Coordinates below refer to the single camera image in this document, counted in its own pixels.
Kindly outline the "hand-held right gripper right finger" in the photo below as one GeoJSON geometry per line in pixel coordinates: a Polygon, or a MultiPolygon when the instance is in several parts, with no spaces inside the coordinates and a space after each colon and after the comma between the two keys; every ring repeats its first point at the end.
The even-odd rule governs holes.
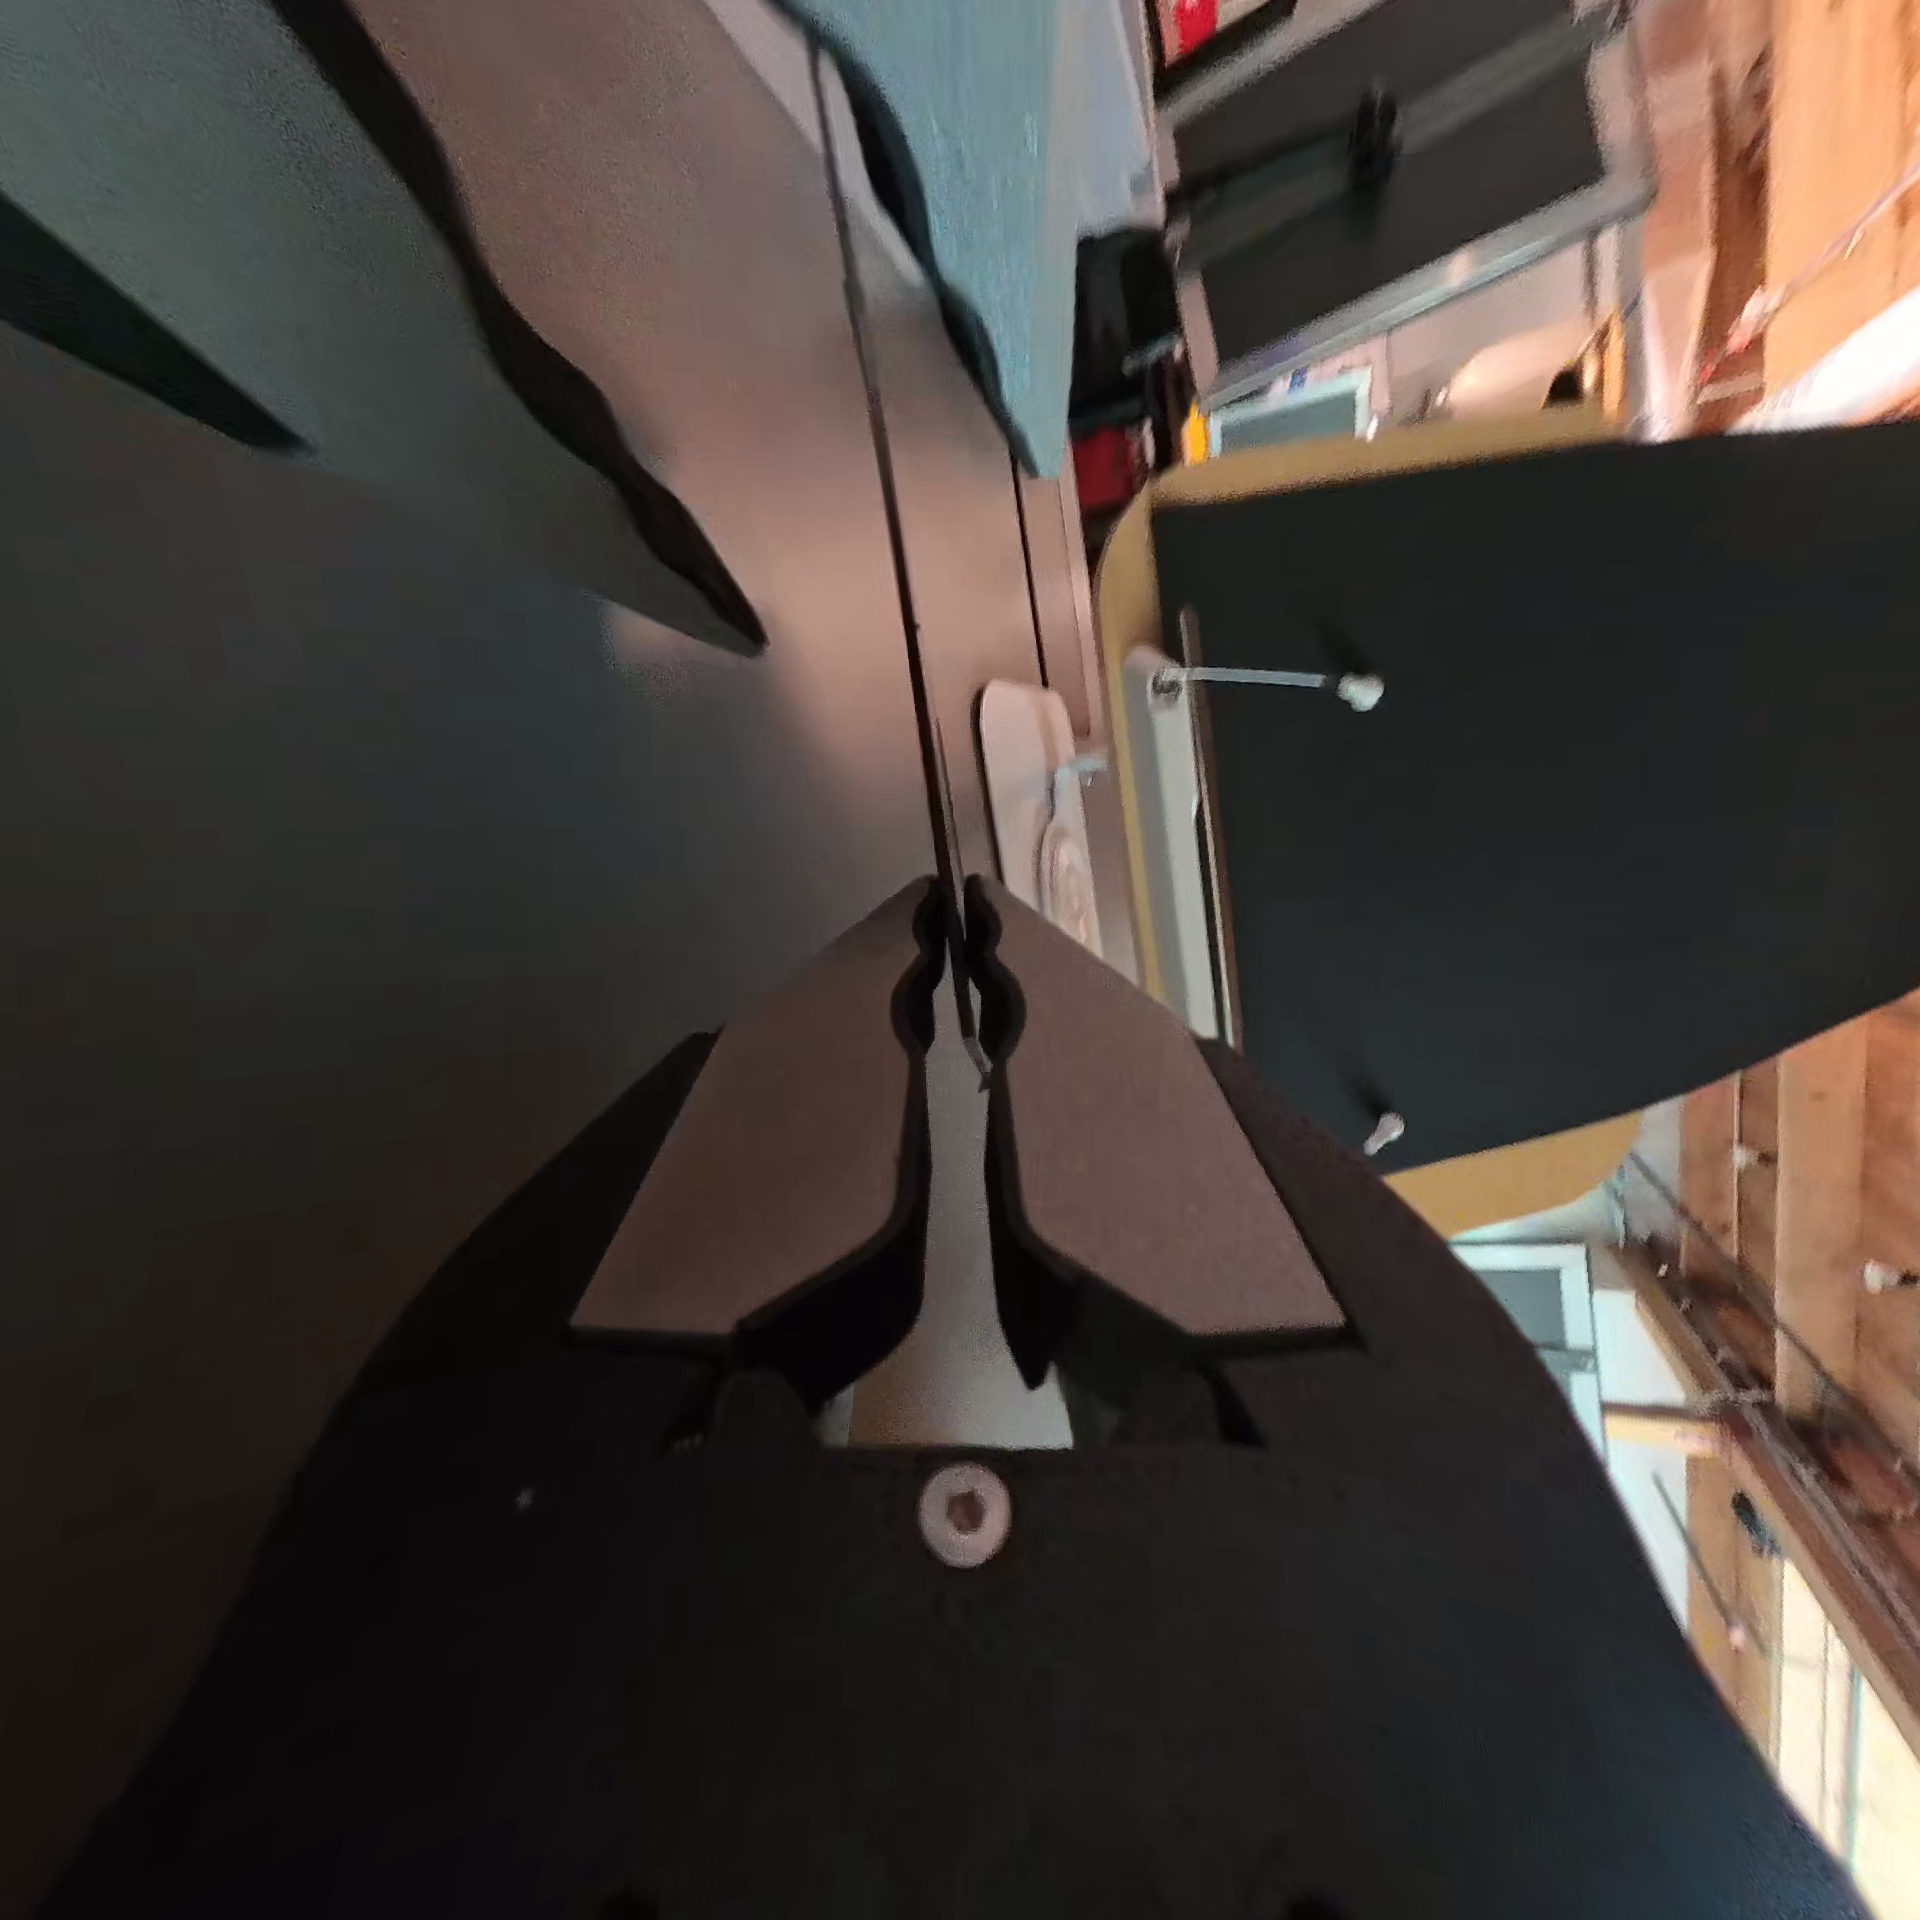
{"type": "Polygon", "coordinates": [[[1026,1386],[1133,1390],[1349,1338],[1185,1020],[983,875],[967,878],[967,971],[995,1302],[1026,1386]]]}

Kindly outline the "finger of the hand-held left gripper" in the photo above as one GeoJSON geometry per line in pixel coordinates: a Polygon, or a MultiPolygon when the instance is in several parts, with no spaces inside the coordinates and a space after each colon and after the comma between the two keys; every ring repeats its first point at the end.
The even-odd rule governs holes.
{"type": "Polygon", "coordinates": [[[3,178],[28,279],[146,331],[178,411],[211,399],[440,537],[764,652],[703,524],[509,297],[355,5],[5,5],[3,178]]]}
{"type": "Polygon", "coordinates": [[[1068,5],[781,2],[828,53],[896,190],[906,246],[1020,463],[1068,452],[1072,86],[1068,5]]]}

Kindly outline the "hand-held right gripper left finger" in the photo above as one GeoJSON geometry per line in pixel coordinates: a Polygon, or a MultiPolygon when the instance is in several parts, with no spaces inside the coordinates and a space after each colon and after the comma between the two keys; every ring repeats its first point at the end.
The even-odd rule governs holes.
{"type": "Polygon", "coordinates": [[[713,1041],[576,1338],[841,1396],[920,1319],[940,884],[915,879],[713,1041]]]}

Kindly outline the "black board with wooden edge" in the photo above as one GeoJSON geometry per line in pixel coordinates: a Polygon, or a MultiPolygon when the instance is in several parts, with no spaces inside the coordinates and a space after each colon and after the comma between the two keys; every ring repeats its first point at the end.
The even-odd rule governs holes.
{"type": "Polygon", "coordinates": [[[1917,978],[1917,428],[1591,407],[1171,471],[1096,564],[1196,690],[1233,1045],[1431,1218],[1917,978]]]}

